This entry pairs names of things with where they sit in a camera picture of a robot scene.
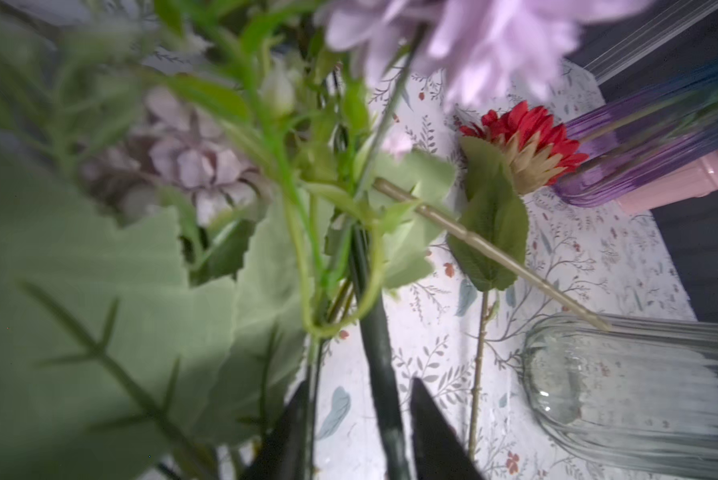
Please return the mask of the blue purple glass vase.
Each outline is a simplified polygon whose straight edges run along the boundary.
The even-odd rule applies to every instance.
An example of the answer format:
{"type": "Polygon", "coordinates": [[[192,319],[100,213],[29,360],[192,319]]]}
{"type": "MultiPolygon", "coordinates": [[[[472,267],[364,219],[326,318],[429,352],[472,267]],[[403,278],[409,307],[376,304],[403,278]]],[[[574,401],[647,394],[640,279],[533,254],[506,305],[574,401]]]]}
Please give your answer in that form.
{"type": "Polygon", "coordinates": [[[597,207],[718,150],[718,60],[582,115],[566,126],[587,160],[555,183],[597,207]]]}

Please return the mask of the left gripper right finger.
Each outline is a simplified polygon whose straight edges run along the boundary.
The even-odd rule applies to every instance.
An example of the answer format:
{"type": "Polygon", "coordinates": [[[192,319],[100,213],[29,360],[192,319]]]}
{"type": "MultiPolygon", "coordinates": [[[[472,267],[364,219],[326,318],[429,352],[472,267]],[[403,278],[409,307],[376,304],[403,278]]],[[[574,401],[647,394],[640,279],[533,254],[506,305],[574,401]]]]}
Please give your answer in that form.
{"type": "Polygon", "coordinates": [[[410,414],[417,478],[481,480],[422,379],[412,381],[410,414]]]}

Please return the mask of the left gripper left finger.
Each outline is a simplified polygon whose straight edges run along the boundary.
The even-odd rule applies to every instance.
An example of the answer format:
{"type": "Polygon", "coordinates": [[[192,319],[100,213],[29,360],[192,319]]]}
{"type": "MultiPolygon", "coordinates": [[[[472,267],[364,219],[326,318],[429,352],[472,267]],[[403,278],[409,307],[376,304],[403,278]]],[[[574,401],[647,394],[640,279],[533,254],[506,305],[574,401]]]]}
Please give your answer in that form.
{"type": "Polygon", "coordinates": [[[242,480],[303,479],[306,460],[306,413],[308,389],[302,381],[265,437],[261,449],[244,470],[242,480]]]}

